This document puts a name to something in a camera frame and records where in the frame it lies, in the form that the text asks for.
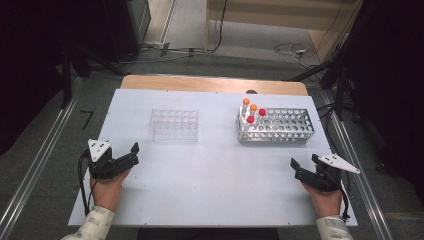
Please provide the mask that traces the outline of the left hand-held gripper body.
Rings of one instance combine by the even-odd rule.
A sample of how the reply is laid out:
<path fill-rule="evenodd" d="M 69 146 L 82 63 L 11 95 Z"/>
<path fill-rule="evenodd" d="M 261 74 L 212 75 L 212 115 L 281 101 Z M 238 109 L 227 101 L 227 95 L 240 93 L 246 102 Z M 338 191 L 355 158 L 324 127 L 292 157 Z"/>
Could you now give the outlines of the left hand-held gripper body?
<path fill-rule="evenodd" d="M 113 179 L 114 177 L 120 175 L 126 170 L 119 169 L 114 161 L 116 159 L 112 158 L 110 161 L 107 161 L 104 157 L 106 150 L 111 147 L 109 141 L 100 141 L 100 140 L 88 140 L 89 147 L 89 160 L 88 166 L 89 171 L 92 177 L 95 179 Z"/>

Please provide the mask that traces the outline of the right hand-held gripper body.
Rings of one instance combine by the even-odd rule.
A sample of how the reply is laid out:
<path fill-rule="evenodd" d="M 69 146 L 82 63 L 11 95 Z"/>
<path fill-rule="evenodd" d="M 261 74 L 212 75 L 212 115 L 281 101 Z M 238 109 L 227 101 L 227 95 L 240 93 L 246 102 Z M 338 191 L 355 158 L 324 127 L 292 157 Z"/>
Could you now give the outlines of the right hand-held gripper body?
<path fill-rule="evenodd" d="M 332 192 L 341 188 L 341 171 L 348 171 L 359 174 L 360 170 L 348 163 L 337 154 L 319 156 L 321 166 L 316 166 L 316 171 L 310 175 L 299 176 L 295 173 L 295 178 L 320 192 Z"/>

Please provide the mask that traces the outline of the metal tube rack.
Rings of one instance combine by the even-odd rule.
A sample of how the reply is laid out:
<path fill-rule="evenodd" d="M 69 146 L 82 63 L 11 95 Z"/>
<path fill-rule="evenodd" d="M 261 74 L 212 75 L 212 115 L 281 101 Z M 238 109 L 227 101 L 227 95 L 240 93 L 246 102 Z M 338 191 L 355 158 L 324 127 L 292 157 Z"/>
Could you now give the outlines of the metal tube rack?
<path fill-rule="evenodd" d="M 255 112 L 255 127 L 249 130 L 247 117 L 241 116 L 242 107 L 236 119 L 240 142 L 295 142 L 305 144 L 315 133 L 312 120 L 306 109 L 263 108 L 266 109 L 264 123 L 258 122 L 258 108 Z"/>

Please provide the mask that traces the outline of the clear acrylic tube rack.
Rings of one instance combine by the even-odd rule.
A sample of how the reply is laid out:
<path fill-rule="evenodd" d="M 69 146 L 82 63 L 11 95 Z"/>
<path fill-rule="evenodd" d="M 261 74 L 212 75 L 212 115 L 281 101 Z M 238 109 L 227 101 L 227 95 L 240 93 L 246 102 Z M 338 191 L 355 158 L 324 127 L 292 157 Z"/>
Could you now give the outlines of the clear acrylic tube rack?
<path fill-rule="evenodd" d="M 198 141 L 198 112 L 194 110 L 153 109 L 149 126 L 153 141 Z"/>

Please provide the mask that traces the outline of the person's right hand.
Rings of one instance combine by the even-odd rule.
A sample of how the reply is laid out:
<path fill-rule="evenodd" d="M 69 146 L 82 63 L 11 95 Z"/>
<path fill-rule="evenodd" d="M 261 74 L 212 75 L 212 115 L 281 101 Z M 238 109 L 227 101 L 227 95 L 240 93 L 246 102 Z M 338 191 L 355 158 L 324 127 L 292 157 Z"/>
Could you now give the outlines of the person's right hand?
<path fill-rule="evenodd" d="M 312 205 L 319 218 L 340 214 L 342 201 L 340 190 L 320 192 L 307 184 L 302 184 L 302 186 L 309 193 Z"/>

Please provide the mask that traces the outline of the person's left hand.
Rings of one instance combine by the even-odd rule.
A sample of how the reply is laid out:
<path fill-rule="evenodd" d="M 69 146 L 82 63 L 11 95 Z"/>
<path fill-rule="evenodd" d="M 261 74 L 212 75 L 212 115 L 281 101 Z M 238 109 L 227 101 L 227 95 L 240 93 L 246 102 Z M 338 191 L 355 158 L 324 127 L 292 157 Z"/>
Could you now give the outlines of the person's left hand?
<path fill-rule="evenodd" d="M 130 170 L 126 170 L 108 180 L 98 180 L 91 177 L 90 188 L 94 205 L 115 212 L 121 196 L 123 182 L 129 173 Z"/>

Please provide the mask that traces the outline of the black stand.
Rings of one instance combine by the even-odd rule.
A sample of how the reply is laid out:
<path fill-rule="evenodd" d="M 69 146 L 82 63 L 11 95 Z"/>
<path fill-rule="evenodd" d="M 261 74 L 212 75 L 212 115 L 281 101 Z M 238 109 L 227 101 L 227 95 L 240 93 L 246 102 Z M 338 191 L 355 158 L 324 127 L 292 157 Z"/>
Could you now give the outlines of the black stand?
<path fill-rule="evenodd" d="M 300 82 L 314 74 L 324 71 L 324 76 L 319 81 L 319 85 L 323 90 L 329 90 L 337 85 L 335 103 L 332 109 L 335 111 L 339 121 L 343 120 L 343 96 L 345 87 L 347 86 L 348 68 L 345 65 L 345 53 L 342 50 L 336 51 L 326 62 L 306 70 L 298 76 L 292 78 L 294 82 Z"/>
<path fill-rule="evenodd" d="M 63 92 L 62 109 L 70 103 L 72 98 L 71 68 L 76 70 L 78 76 L 89 77 L 91 74 L 91 68 L 87 62 L 88 59 L 94 60 L 117 75 L 128 75 L 128 72 L 124 72 L 120 68 L 114 66 L 112 63 L 89 48 L 76 42 L 63 42 L 61 44 Z"/>

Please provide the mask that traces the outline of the power strip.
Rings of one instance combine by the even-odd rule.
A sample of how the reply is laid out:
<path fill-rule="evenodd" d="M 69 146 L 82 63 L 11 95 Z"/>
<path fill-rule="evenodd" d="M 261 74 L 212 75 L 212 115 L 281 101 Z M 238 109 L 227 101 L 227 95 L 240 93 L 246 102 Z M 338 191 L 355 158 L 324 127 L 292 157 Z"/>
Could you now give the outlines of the power strip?
<path fill-rule="evenodd" d="M 142 43 L 140 46 L 141 49 L 148 49 L 148 50 L 167 50 L 169 48 L 168 43 L 162 43 L 162 42 L 153 42 L 153 43 Z"/>

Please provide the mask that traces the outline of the dark grey cabinet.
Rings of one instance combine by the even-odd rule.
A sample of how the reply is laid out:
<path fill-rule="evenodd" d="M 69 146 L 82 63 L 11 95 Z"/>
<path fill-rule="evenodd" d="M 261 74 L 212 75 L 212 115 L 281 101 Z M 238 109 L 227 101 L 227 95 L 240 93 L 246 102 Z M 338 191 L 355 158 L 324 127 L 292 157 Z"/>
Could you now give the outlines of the dark grey cabinet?
<path fill-rule="evenodd" d="M 137 55 L 151 22 L 148 0 L 102 0 L 112 41 L 112 60 Z"/>

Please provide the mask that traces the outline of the light wooden furniture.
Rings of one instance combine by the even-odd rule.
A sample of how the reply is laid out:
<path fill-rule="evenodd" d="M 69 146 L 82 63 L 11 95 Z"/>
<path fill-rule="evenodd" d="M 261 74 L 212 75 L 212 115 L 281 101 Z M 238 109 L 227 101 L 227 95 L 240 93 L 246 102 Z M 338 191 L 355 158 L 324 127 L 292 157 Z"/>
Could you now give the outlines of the light wooden furniture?
<path fill-rule="evenodd" d="M 209 22 L 222 10 L 229 22 L 307 29 L 318 58 L 331 58 L 350 32 L 364 0 L 206 0 L 205 49 Z"/>

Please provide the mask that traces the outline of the aluminium floor rail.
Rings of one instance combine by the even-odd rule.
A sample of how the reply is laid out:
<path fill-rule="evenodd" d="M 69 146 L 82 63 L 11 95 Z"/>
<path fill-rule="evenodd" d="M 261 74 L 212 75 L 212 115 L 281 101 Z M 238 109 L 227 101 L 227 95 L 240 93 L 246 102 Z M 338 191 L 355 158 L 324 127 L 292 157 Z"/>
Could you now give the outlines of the aluminium floor rail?
<path fill-rule="evenodd" d="M 368 181 L 365 170 L 362 168 L 358 154 L 355 151 L 353 142 L 346 130 L 345 123 L 339 119 L 340 115 L 336 114 L 336 103 L 331 94 L 327 91 L 323 92 L 323 98 L 326 103 L 332 106 L 330 119 L 338 136 L 338 141 L 341 144 L 341 149 L 346 157 L 346 160 L 356 166 L 361 173 L 354 175 L 355 183 L 362 197 L 369 219 L 375 230 L 378 240 L 394 240 L 390 227 L 386 221 L 383 211 L 380 208 L 378 200 Z"/>
<path fill-rule="evenodd" d="M 80 96 L 81 89 L 87 82 L 86 78 L 77 77 L 73 83 L 71 90 L 74 95 L 70 98 L 69 103 L 63 107 L 41 147 L 38 149 L 28 171 L 23 177 L 17 190 L 12 195 L 10 201 L 6 205 L 5 211 L 1 214 L 0 219 L 0 240 L 8 240 L 13 227 L 15 226 L 22 210 L 24 209 L 35 184 L 37 183 L 50 155 L 54 149 L 74 107 Z"/>

